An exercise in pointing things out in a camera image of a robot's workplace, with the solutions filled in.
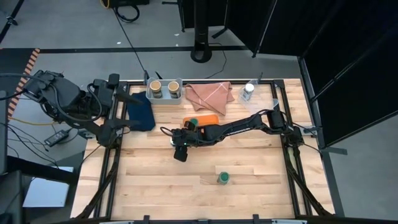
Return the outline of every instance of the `concrete floor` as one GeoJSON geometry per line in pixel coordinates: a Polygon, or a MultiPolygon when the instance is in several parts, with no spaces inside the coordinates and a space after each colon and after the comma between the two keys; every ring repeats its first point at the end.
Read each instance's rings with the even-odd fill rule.
{"type": "MultiPolygon", "coordinates": [[[[161,5],[152,0],[140,6],[141,17],[132,24],[123,24],[135,47],[192,46],[193,31],[181,32],[176,6],[161,5]]],[[[17,17],[18,27],[11,27],[0,43],[2,48],[28,47],[41,49],[129,47],[111,10],[101,7],[98,0],[46,1],[25,0],[17,17]]],[[[220,28],[212,28],[210,34],[220,28]]],[[[223,45],[243,45],[231,32],[216,40],[223,45]]],[[[213,52],[208,63],[192,62],[190,52],[139,52],[150,76],[159,72],[164,78],[203,78],[220,70],[224,63],[222,52],[213,52]]],[[[224,72],[215,78],[301,78],[295,57],[275,55],[251,58],[250,51],[226,51],[228,59],[224,72]]],[[[34,71],[53,70],[63,72],[67,79],[85,86],[95,78],[107,79],[110,73],[121,74],[122,79],[142,79],[142,70],[133,53],[95,54],[40,54],[34,71]]],[[[50,121],[39,106],[29,100],[21,100],[14,117],[46,123],[50,121]]],[[[35,127],[11,121],[39,140],[53,134],[50,126],[35,127]]],[[[394,133],[398,118],[391,118],[367,129],[336,147],[348,150],[348,156],[331,155],[343,208],[347,217],[385,218],[398,220],[398,173],[394,166],[398,160],[394,133]]],[[[56,128],[67,129],[57,125],[56,128]]],[[[10,146],[21,148],[22,158],[48,164],[18,142],[10,146]]],[[[77,137],[72,142],[54,146],[47,154],[65,166],[77,167],[85,140],[77,137]]],[[[31,215],[33,223],[48,223],[68,218],[69,203],[63,210],[47,210],[31,215]]]]}

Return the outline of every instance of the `navy blue cloth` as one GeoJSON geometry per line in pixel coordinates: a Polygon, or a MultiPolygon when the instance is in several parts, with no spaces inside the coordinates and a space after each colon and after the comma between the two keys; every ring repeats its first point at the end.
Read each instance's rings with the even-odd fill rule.
{"type": "Polygon", "coordinates": [[[140,93],[133,93],[131,95],[136,100],[142,102],[141,105],[135,105],[132,103],[127,104],[127,112],[129,113],[129,119],[139,121],[140,124],[130,127],[131,131],[150,131],[155,127],[155,118],[152,111],[152,105],[146,98],[146,91],[140,93]]]}

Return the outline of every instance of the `floor mat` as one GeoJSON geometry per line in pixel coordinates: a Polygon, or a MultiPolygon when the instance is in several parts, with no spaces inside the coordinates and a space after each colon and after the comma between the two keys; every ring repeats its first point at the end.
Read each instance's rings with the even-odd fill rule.
{"type": "MultiPolygon", "coordinates": [[[[23,73],[30,75],[40,49],[0,49],[0,73],[23,73]]],[[[0,90],[8,95],[22,91],[26,78],[1,77],[0,90]]],[[[20,96],[9,100],[8,116],[12,116],[20,96]]]]}

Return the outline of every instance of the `wooden table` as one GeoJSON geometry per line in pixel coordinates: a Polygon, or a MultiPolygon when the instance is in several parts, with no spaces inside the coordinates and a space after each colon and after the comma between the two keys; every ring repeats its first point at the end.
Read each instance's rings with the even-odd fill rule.
{"type": "MultiPolygon", "coordinates": [[[[300,80],[284,82],[293,121],[310,125],[300,80]]],[[[241,87],[233,85],[235,98],[241,87]]],[[[144,86],[132,86],[130,93],[144,90],[144,86]]],[[[270,85],[256,88],[259,90],[261,98],[272,100],[270,85]]],[[[278,99],[283,105],[280,90],[278,99]]],[[[238,100],[226,107],[226,116],[219,115],[220,124],[251,115],[238,100]]],[[[194,111],[185,97],[180,105],[153,105],[152,108],[154,130],[131,132],[123,137],[112,220],[142,220],[144,215],[150,215],[151,220],[252,219],[253,214],[259,214],[260,218],[294,217],[280,136],[261,131],[237,134],[215,146],[188,149],[188,160],[182,163],[173,158],[170,137],[159,128],[181,128],[184,117],[213,112],[194,111]],[[227,185],[216,182],[222,171],[231,175],[227,185]]],[[[305,136],[304,140],[317,147],[315,139],[305,136]]],[[[95,140],[88,141],[85,155],[96,147],[95,140]]],[[[333,213],[319,153],[307,146],[301,146],[300,151],[308,188],[324,208],[333,213]]],[[[96,192],[103,156],[104,150],[99,149],[83,164],[71,217],[78,215],[96,192]]],[[[305,214],[301,191],[297,186],[296,189],[300,211],[305,214]]]]}

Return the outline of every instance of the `towel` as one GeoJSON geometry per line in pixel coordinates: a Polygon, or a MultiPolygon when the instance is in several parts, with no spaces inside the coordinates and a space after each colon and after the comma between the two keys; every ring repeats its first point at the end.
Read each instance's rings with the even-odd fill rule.
{"type": "Polygon", "coordinates": [[[152,111],[152,105],[146,97],[146,91],[140,93],[133,93],[131,95],[135,99],[142,102],[142,104],[127,104],[127,112],[129,119],[139,121],[138,125],[130,127],[131,131],[150,131],[155,127],[155,118],[152,111]]]}
{"type": "Polygon", "coordinates": [[[225,116],[227,102],[234,101],[231,83],[187,84],[185,97],[191,101],[195,111],[207,108],[225,116]]]}

